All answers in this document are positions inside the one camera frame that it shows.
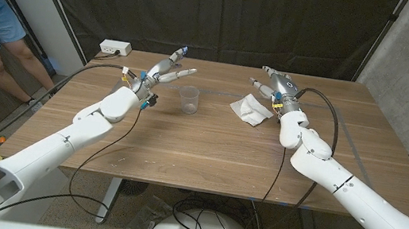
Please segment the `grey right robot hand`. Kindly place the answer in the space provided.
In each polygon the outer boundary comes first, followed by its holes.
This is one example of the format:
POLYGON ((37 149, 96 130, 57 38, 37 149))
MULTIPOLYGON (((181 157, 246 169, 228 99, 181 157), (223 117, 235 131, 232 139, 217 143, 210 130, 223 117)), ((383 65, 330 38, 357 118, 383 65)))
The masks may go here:
POLYGON ((276 109, 279 118, 291 111, 298 111, 297 86, 288 74, 279 72, 268 66, 262 67, 270 78, 270 85, 262 84, 254 78, 249 78, 249 82, 260 92, 262 97, 272 101, 272 107, 276 109))

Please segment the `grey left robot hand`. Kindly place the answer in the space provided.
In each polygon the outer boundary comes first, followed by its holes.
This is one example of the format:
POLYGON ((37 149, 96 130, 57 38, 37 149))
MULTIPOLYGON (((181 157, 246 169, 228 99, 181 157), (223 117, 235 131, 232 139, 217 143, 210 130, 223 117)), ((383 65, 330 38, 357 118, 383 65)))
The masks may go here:
POLYGON ((158 95, 152 93, 152 88, 159 83, 170 83, 173 80, 177 80, 180 77, 189 76, 197 72, 195 68, 185 69, 180 71, 173 71, 181 64, 178 63, 184 56, 186 56, 188 47, 182 47, 174 51, 167 59, 163 59, 153 67, 151 67, 144 74, 133 77, 131 84, 131 90, 139 98, 141 102, 141 109, 145 109, 148 106, 156 104, 158 95))

